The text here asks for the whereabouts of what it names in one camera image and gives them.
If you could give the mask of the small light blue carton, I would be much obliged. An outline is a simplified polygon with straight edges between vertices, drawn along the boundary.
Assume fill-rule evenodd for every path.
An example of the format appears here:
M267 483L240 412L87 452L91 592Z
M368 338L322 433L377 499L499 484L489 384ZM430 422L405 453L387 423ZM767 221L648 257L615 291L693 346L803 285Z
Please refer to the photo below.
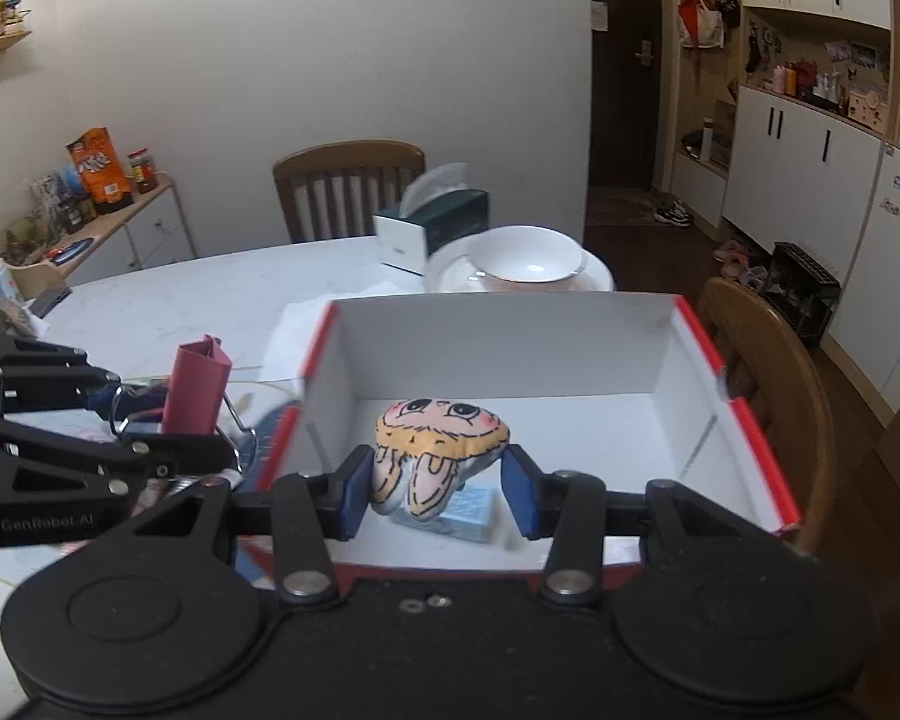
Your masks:
M434 518L418 520L404 509L398 509L390 522L414 532L487 544L496 536L497 504L499 491L496 488L466 486L453 494L447 507Z

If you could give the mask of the cartoon face plush charm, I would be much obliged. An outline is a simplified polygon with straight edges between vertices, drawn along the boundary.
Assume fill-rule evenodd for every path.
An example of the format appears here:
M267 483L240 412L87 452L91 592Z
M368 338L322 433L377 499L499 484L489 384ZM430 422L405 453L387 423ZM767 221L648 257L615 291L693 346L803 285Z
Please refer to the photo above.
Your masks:
M482 406L447 398L397 401L375 421L372 509L434 520L509 444L510 427Z

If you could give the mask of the pink binder clip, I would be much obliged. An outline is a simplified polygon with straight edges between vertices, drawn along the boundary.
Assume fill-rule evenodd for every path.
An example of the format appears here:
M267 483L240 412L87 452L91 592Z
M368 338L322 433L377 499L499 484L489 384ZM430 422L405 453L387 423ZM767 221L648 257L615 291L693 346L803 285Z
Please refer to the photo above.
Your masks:
M139 429L165 436L210 436L227 399L232 359L212 335L176 348L169 377L123 383L107 416L117 436Z

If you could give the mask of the white paper napkin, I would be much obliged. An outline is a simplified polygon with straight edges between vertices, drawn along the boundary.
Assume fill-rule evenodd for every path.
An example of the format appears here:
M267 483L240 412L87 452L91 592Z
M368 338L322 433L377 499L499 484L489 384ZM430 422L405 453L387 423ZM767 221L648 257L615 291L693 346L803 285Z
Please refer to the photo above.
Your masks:
M330 302L329 296L320 296L284 307L269 335L258 379L276 382L301 377L313 337Z

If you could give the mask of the white green plastic bag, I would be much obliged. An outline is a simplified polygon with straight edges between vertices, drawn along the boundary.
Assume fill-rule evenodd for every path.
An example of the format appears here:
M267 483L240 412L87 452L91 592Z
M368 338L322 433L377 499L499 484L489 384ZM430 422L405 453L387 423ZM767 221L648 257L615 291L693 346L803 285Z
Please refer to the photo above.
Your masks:
M0 319L11 332L23 338L41 338L48 330L45 320L35 317L27 307L7 299L0 293Z

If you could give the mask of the white bowl gold rim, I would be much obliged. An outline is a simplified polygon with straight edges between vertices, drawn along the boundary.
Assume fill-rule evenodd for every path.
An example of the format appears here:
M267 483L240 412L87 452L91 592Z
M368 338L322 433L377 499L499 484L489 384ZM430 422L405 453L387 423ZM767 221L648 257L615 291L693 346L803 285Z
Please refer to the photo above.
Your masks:
M476 277L505 289L562 288L578 277L587 255L575 239L541 226L501 226L468 245Z

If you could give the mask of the stacked white plates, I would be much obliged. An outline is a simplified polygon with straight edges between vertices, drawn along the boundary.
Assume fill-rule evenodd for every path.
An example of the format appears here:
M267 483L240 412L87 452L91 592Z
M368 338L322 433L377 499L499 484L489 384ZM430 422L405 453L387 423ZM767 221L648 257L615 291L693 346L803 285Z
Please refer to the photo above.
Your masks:
M610 269L592 252L585 250L585 265L575 277L555 283L510 283L489 277L468 259L471 238L450 242L430 257L425 267L427 293L594 293L614 289Z

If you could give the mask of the light wooden chair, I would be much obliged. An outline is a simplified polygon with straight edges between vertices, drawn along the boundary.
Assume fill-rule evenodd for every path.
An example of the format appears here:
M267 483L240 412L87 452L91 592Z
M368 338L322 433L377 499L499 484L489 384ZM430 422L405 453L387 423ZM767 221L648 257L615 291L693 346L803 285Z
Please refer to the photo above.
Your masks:
M784 317L739 284L712 278L697 315L724 356L731 398L749 406L797 504L785 538L813 554L836 491L836 431L820 374Z

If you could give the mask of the white side cabinet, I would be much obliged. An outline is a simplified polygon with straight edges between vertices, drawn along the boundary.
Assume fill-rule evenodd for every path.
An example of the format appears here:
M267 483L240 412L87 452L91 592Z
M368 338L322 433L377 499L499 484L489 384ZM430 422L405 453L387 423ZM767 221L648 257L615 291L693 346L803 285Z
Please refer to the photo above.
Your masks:
M157 187L135 193L133 203L98 216L64 238L61 249L89 239L91 245L56 270L69 286L128 275L135 271L187 262L196 257L182 202L167 172L157 174Z

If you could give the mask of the green white tissue box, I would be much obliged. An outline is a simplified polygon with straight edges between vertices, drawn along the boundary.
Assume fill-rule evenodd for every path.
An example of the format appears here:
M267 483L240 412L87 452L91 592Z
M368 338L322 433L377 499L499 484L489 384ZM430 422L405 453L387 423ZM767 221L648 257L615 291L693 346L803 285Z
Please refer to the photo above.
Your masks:
M489 193L470 185L470 166L448 163L425 171L393 208L374 215L383 265L422 275L442 247L489 229Z

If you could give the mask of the dark wooden chair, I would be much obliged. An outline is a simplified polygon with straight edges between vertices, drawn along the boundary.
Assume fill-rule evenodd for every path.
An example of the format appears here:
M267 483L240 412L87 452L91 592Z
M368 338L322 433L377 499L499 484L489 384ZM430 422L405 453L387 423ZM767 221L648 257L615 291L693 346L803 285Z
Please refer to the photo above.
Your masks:
M375 211L393 208L425 171L425 154L398 140L349 140L284 156L272 180L292 242L374 232Z

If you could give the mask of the orange snack bag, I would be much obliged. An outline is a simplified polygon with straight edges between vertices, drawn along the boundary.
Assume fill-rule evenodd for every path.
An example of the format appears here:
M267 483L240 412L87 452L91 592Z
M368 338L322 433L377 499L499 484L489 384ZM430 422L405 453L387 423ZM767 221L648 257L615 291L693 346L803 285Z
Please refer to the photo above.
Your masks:
M68 153L99 215L116 213L133 203L130 181L105 127L86 130L69 143Z

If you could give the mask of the red lidded jar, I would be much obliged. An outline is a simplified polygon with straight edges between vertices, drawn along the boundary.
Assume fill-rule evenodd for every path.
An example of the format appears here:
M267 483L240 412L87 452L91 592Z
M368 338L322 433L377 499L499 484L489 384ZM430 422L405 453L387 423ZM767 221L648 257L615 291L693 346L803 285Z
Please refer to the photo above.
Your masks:
M139 148L128 154L134 185L139 193L152 192L157 187L157 171L155 171L152 154L147 148Z

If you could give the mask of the black floor heater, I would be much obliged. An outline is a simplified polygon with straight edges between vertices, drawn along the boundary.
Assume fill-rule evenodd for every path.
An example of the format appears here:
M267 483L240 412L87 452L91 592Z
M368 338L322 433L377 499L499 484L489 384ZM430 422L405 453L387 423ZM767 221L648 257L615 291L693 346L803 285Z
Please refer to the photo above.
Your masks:
M841 283L797 244L774 245L763 298L784 317L806 348L820 346L841 291Z

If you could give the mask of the white wall cabinets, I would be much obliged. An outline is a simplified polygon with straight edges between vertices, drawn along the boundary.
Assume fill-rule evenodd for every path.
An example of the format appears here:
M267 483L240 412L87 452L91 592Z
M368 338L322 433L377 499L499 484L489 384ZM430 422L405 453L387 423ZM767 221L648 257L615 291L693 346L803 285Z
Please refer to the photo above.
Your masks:
M823 351L900 410L900 0L665 0L670 185L702 229L837 283Z

